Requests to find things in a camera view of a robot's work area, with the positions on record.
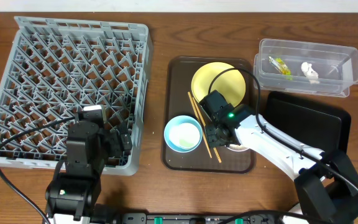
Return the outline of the white bowl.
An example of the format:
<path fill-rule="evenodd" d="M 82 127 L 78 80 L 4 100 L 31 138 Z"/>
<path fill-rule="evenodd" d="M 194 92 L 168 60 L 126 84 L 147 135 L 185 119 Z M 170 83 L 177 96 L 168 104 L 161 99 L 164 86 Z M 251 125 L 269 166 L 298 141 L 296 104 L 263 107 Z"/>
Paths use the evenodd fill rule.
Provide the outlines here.
<path fill-rule="evenodd" d="M 227 148 L 228 148 L 229 150 L 234 151 L 234 152 L 244 152 L 244 151 L 246 151 L 246 150 L 249 149 L 248 147 L 245 147 L 245 146 L 243 146 L 243 145 L 237 145 L 237 144 L 229 144 L 229 145 L 227 146 Z"/>

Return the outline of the green snack wrapper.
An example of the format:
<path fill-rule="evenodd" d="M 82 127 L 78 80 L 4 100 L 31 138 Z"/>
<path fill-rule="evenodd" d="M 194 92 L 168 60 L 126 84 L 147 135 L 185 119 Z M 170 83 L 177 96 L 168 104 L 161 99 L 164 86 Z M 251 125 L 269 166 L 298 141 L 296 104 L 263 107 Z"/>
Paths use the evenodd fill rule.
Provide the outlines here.
<path fill-rule="evenodd" d="M 270 64 L 278 70 L 282 75 L 291 75 L 290 69 L 287 67 L 285 62 L 281 58 L 273 58 L 271 56 L 268 57 Z"/>

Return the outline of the white tissue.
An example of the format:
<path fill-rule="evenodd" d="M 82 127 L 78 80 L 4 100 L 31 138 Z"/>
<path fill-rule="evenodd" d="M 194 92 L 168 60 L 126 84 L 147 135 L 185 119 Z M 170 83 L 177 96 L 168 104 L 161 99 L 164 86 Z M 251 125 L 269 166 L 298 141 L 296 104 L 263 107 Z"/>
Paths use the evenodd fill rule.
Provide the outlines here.
<path fill-rule="evenodd" d="M 312 69 L 312 64 L 308 62 L 303 62 L 301 64 L 301 71 L 303 72 L 304 76 L 309 80 L 311 84 L 318 84 L 319 83 L 319 76 L 316 71 Z"/>

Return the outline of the white paper cup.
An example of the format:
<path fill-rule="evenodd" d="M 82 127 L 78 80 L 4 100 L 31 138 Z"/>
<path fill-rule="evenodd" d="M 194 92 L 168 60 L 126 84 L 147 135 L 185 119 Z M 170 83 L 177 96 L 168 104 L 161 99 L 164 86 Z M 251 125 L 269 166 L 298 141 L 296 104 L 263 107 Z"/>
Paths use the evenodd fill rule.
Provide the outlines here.
<path fill-rule="evenodd" d="M 182 123 L 174 126 L 168 137 L 175 146 L 181 149 L 192 149 L 200 141 L 201 134 L 194 124 Z"/>

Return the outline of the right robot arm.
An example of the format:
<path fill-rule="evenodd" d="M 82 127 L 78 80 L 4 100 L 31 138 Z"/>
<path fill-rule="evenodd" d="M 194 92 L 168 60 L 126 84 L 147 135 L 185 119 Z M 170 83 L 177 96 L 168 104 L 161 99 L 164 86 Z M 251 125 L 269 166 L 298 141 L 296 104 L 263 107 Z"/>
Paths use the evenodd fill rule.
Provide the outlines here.
<path fill-rule="evenodd" d="M 295 184 L 299 207 L 245 212 L 280 215 L 308 223 L 352 223 L 358 217 L 358 173 L 347 154 L 330 154 L 304 144 L 269 124 L 247 105 L 202 103 L 212 123 L 207 127 L 210 146 L 249 148 L 268 159 Z"/>

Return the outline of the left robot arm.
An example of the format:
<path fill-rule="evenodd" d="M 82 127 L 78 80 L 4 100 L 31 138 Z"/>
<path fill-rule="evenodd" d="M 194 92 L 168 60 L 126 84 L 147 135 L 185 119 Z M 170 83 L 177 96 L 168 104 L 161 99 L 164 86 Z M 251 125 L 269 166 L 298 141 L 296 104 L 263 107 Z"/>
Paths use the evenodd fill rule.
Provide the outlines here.
<path fill-rule="evenodd" d="M 58 162 L 45 193 L 50 223 L 120 223 L 117 210 L 97 204 L 101 174 L 110 157 L 132 147 L 126 123 L 115 131 L 100 121 L 77 121 L 68 130 L 67 158 Z"/>

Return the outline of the grey dishwasher rack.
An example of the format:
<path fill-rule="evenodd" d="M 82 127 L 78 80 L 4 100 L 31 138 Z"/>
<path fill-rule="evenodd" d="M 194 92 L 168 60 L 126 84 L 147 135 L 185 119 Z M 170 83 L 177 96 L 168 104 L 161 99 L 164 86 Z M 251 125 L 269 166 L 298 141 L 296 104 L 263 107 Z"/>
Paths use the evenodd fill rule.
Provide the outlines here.
<path fill-rule="evenodd" d="M 104 105 L 105 128 L 127 123 L 132 150 L 110 157 L 109 175 L 139 169 L 153 46 L 144 24 L 16 17 L 19 30 L 0 84 L 0 165 L 53 169 L 69 125 Z"/>

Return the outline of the wooden chopstick right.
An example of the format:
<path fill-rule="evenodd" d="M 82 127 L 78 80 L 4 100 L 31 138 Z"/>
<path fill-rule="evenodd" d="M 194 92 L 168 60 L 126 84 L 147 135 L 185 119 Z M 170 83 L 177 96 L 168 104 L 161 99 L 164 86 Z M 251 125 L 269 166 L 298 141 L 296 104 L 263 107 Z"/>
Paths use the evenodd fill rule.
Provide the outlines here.
<path fill-rule="evenodd" d="M 195 108 L 196 108 L 196 112 L 197 112 L 197 114 L 198 114 L 198 116 L 199 116 L 199 118 L 200 118 L 200 120 L 201 120 L 201 124 L 202 124 L 203 127 L 204 127 L 204 132 L 206 133 L 206 130 L 205 130 L 206 123 L 205 123 L 205 121 L 204 121 L 203 115 L 201 114 L 201 111 L 200 111 L 200 109 L 199 109 L 199 107 L 198 107 L 198 105 L 197 105 L 197 102 L 196 102 L 195 98 L 194 98 L 193 96 L 191 96 L 191 99 L 193 100 L 193 103 L 194 103 Z M 210 158 L 212 158 L 211 150 L 210 150 L 209 144 L 208 144 L 208 142 L 207 142 L 207 140 L 206 140 L 206 134 L 205 134 L 205 133 L 204 133 L 204 141 L 205 141 L 205 143 L 206 143 L 206 147 L 207 147 L 207 150 L 208 150 L 208 152 L 209 152 Z M 214 153 L 215 153 L 215 155 L 216 155 L 216 158 L 217 158 L 218 162 L 221 164 L 221 163 L 222 163 L 222 160 L 221 160 L 221 157 L 220 157 L 219 152 L 218 152 L 218 150 L 216 149 L 216 147 L 213 148 L 213 151 L 214 151 Z"/>

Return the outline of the wooden chopstick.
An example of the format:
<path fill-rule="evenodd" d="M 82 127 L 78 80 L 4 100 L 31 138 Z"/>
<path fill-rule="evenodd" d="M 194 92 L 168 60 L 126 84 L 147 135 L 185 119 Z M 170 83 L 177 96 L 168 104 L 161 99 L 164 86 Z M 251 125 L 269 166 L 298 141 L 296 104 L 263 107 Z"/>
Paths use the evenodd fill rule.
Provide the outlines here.
<path fill-rule="evenodd" d="M 194 111 L 194 114 L 195 114 L 195 116 L 196 116 L 196 119 L 197 119 L 197 121 L 199 122 L 199 124 L 201 124 L 201 120 L 200 120 L 199 114 L 198 114 L 198 112 L 197 112 L 197 110 L 196 110 L 196 107 L 195 107 L 195 102 L 193 101 L 193 97 L 192 97 L 192 95 L 191 95 L 191 93 L 190 93 L 189 91 L 187 92 L 187 94 L 188 94 L 188 97 L 189 97 L 189 99 L 190 99 L 191 106 L 192 106 L 192 108 L 193 108 L 193 111 Z M 210 151 L 210 149 L 209 149 L 208 143 L 207 143 L 207 141 L 206 141 L 206 138 L 205 138 L 205 135 L 204 135 L 204 131 L 203 131 L 203 127 L 202 127 L 202 126 L 201 126 L 201 132 L 202 132 L 201 135 L 202 135 L 202 138 L 203 138 L 203 140 L 204 140 L 204 143 L 205 143 L 207 152 L 208 152 L 208 154 L 209 154 L 209 157 L 212 159 L 212 154 L 211 154 L 211 151 Z"/>
<path fill-rule="evenodd" d="M 196 108 L 196 112 L 197 112 L 197 114 L 198 114 L 198 116 L 199 116 L 199 118 L 200 118 L 200 120 L 201 120 L 201 124 L 202 124 L 203 127 L 204 127 L 204 132 L 206 133 L 206 130 L 205 130 L 206 123 L 205 123 L 205 121 L 204 121 L 203 115 L 201 114 L 201 111 L 200 111 L 200 109 L 199 109 L 199 107 L 198 107 L 198 105 L 197 105 L 197 102 L 196 102 L 195 98 L 194 98 L 193 96 L 191 96 L 191 99 L 193 100 L 193 103 L 194 103 L 195 108 Z M 207 140 L 206 140 L 206 134 L 205 134 L 205 133 L 204 133 L 204 141 L 205 141 L 205 143 L 206 143 L 206 147 L 207 147 L 207 150 L 208 150 L 208 152 L 209 152 L 210 158 L 212 158 L 211 150 L 210 150 L 209 144 L 208 144 L 208 142 L 207 142 Z M 220 157 L 219 152 L 218 152 L 218 150 L 216 149 L 216 147 L 213 148 L 213 151 L 214 151 L 214 153 L 215 153 L 215 155 L 216 155 L 216 158 L 217 158 L 218 162 L 221 164 L 221 163 L 222 163 L 222 160 L 221 160 L 221 157 Z"/>

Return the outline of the light blue bowl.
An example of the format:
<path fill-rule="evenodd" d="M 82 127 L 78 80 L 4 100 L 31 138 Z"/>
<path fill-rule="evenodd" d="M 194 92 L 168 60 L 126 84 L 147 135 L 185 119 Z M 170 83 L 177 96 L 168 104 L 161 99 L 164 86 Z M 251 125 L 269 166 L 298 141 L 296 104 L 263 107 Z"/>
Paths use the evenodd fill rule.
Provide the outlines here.
<path fill-rule="evenodd" d="M 165 126 L 164 140 L 175 152 L 186 153 L 195 150 L 202 140 L 202 127 L 191 116 L 180 115 L 172 118 Z"/>

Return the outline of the wooden chopstick left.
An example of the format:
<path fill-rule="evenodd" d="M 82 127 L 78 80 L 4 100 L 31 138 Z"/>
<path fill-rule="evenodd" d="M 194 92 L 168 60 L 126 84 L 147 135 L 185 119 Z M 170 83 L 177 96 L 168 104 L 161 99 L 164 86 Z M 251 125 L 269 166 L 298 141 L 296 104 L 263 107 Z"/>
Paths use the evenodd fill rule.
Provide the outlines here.
<path fill-rule="evenodd" d="M 199 122 L 199 124 L 201 124 L 201 120 L 200 120 L 199 114 L 198 114 L 198 112 L 197 112 L 197 110 L 196 110 L 196 107 L 195 107 L 195 102 L 193 101 L 193 97 L 192 97 L 192 95 L 191 95 L 191 93 L 190 93 L 189 91 L 187 92 L 187 94 L 188 94 L 188 97 L 189 97 L 189 99 L 190 99 L 191 106 L 192 106 L 192 108 L 193 108 L 193 111 L 194 111 L 194 114 L 195 114 L 195 116 L 196 116 L 196 119 L 197 119 L 197 121 Z M 209 154 L 209 157 L 212 159 L 212 154 L 211 154 L 211 151 L 210 151 L 210 149 L 209 149 L 208 143 L 207 143 L 207 141 L 206 141 L 206 138 L 205 138 L 205 135 L 204 135 L 204 131 L 203 131 L 203 127 L 202 127 L 202 126 L 201 126 L 201 132 L 202 132 L 201 135 L 202 135 L 202 138 L 203 138 L 203 140 L 204 140 L 204 143 L 205 143 L 207 152 L 208 152 L 208 154 Z"/>

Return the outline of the yellow plate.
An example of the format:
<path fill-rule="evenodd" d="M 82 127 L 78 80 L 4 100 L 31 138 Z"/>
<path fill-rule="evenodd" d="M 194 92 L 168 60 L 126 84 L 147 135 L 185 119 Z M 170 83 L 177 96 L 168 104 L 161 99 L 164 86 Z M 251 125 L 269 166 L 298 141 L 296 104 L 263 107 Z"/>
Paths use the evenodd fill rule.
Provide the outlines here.
<path fill-rule="evenodd" d="M 229 68 L 233 66 L 224 62 L 212 62 L 203 65 L 195 72 L 191 81 L 191 92 L 198 103 L 208 94 L 213 79 Z M 231 70 L 214 81 L 211 87 L 211 91 L 213 90 L 217 90 L 228 103 L 236 107 L 245 96 L 246 81 L 241 72 Z"/>

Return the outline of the dark brown serving tray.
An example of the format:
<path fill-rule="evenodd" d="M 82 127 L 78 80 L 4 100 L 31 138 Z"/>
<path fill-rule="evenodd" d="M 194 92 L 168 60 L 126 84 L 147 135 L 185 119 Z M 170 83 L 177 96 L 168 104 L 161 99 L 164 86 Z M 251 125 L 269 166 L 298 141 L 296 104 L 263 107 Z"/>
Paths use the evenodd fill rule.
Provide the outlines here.
<path fill-rule="evenodd" d="M 247 70 L 252 68 L 248 61 L 239 58 L 177 57 L 171 60 L 168 65 L 166 123 L 179 115 L 195 116 L 188 97 L 191 80 L 201 66 L 210 62 L 225 62 Z M 162 162 L 172 170 L 245 174 L 254 168 L 256 155 L 251 150 L 235 152 L 226 147 L 218 147 L 215 152 L 207 149 L 204 141 L 190 152 L 176 152 L 164 142 Z"/>

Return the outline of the clear plastic bin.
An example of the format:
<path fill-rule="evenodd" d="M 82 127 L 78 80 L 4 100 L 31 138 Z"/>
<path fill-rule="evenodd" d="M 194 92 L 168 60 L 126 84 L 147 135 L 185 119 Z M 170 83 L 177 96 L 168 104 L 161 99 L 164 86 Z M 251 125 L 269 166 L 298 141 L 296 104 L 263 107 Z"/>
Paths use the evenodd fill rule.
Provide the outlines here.
<path fill-rule="evenodd" d="M 291 71 L 282 75 L 269 62 L 281 58 Z M 308 62 L 318 73 L 318 84 L 311 84 L 301 71 Z M 254 75 L 261 89 L 345 98 L 358 84 L 358 50 L 341 45 L 264 39 L 254 59 Z"/>

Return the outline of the black tray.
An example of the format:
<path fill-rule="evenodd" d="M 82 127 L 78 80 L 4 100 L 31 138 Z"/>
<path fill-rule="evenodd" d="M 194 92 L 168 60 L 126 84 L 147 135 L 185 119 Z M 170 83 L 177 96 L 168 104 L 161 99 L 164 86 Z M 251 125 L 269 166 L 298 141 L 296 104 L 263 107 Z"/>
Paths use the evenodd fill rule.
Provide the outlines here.
<path fill-rule="evenodd" d="M 263 117 L 289 136 L 330 156 L 347 152 L 351 116 L 338 106 L 273 91 Z"/>

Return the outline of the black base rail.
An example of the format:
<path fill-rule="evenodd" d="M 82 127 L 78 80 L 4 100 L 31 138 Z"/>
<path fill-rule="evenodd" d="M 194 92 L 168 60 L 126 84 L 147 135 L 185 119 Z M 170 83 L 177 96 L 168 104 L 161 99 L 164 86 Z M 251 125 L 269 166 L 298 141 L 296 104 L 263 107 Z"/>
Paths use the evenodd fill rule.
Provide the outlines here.
<path fill-rule="evenodd" d="M 231 216 L 226 215 L 147 215 L 145 213 L 107 214 L 94 217 L 81 217 L 74 220 L 73 215 L 47 214 L 49 223 L 122 223 L 122 224 L 218 224 Z M 230 221 L 232 224 L 293 223 L 294 218 L 283 215 L 253 215 Z"/>

